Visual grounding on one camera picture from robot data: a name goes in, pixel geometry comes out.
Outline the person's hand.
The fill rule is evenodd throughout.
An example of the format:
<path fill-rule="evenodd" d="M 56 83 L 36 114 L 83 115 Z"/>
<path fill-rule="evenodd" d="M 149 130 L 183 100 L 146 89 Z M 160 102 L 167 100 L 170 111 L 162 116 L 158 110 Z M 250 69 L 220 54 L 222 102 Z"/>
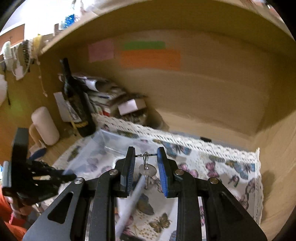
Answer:
<path fill-rule="evenodd" d="M 31 206 L 20 203 L 17 198 L 5 197 L 5 199 L 10 204 L 13 215 L 17 219 L 25 219 L 32 212 Z"/>

